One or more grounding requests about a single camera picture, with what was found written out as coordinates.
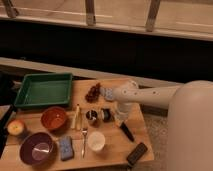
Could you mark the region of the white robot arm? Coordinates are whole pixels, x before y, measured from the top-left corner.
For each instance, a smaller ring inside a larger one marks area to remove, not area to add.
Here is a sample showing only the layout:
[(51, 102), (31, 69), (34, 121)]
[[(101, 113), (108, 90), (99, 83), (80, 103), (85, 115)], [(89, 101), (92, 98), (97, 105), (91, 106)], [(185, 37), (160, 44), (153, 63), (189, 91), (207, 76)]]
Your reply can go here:
[(140, 89), (133, 80), (101, 88), (107, 101), (117, 102), (120, 120), (130, 103), (168, 110), (167, 171), (213, 171), (213, 82)]

